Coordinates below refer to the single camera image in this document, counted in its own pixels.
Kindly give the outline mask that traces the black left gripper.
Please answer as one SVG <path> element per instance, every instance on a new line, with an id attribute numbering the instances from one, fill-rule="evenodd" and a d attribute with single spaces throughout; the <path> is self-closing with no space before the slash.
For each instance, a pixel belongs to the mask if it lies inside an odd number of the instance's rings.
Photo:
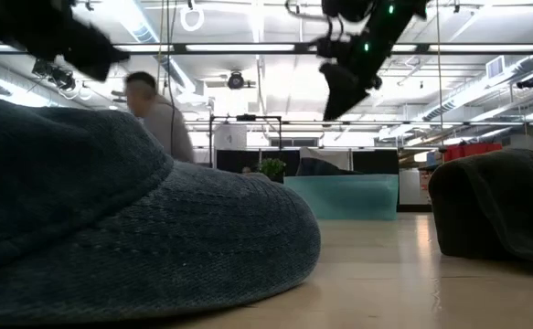
<path id="1" fill-rule="evenodd" d="M 69 21 L 63 33 L 63 57 L 76 69 L 97 81 L 106 81 L 112 64 L 130 58 L 128 51 L 112 45 L 93 25 Z"/>

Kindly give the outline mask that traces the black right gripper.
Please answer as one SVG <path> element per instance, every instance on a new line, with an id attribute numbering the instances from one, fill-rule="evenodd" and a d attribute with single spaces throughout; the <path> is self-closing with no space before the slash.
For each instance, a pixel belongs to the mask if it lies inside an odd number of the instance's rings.
<path id="1" fill-rule="evenodd" d="M 366 90 L 379 90 L 382 63 L 383 53 L 372 42 L 340 41 L 339 65 L 324 62 L 319 68 L 329 87 L 323 120 L 337 120 L 369 96 Z"/>

